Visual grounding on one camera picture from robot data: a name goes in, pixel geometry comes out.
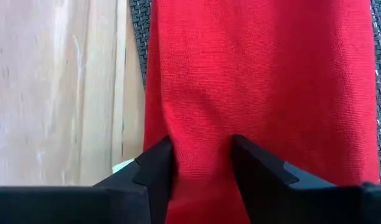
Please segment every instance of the red fabric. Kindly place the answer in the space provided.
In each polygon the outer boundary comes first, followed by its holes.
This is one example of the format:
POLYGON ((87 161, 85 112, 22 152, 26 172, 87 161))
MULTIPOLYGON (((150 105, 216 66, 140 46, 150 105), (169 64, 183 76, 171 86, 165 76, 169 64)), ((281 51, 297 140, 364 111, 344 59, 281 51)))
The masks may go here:
POLYGON ((155 0, 145 148, 170 134, 167 223, 248 223, 243 134, 335 184, 378 182, 369 1, 155 0))

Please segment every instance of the wooden panel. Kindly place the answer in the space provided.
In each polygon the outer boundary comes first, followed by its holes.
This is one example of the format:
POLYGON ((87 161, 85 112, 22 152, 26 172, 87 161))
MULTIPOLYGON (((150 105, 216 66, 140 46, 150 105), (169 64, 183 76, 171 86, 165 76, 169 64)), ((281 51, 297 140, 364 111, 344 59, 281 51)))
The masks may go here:
POLYGON ((0 0, 0 185, 94 184, 140 153, 126 4, 0 0))

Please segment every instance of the red knit fabric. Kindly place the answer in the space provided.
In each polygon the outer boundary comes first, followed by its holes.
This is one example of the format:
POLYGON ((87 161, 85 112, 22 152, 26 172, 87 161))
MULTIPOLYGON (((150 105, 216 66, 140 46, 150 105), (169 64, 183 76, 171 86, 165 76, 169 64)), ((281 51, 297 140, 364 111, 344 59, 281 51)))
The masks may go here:
POLYGON ((230 135, 335 184, 378 182, 369 1, 155 0, 145 148, 169 134, 167 223, 248 223, 230 135))

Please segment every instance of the wood grain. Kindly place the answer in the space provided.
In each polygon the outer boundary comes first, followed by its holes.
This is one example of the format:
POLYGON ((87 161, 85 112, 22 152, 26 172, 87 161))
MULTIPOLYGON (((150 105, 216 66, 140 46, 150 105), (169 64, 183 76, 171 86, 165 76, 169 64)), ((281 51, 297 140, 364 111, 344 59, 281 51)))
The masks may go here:
POLYGON ((127 47, 120 63, 130 34, 118 6, 0 0, 0 185, 94 184, 140 152, 141 138, 126 136, 128 114, 143 133, 141 82, 127 88, 138 57, 127 47))

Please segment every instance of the light wooden surface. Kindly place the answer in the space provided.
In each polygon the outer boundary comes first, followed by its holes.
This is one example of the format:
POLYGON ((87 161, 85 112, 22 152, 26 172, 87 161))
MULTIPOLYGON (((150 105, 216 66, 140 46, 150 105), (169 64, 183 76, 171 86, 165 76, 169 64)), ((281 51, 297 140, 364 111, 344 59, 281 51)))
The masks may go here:
POLYGON ((141 152, 128 11, 122 0, 0 0, 0 185, 94 184, 141 152))

